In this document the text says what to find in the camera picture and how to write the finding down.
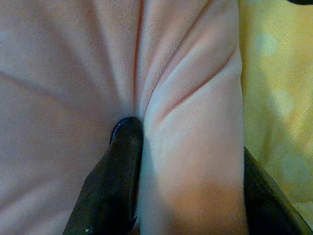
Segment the pink fleece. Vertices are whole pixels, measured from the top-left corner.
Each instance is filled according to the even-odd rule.
[[[141,234],[246,233],[240,75],[235,0],[2,0],[0,234],[62,234],[128,116]]]

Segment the yellow fabric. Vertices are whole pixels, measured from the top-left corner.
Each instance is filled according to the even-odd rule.
[[[313,228],[313,6],[238,2],[245,145]]]

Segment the pink fabric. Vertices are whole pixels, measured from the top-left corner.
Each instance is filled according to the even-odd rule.
[[[246,233],[235,0],[2,0],[0,234],[60,235],[124,117],[141,234]]]

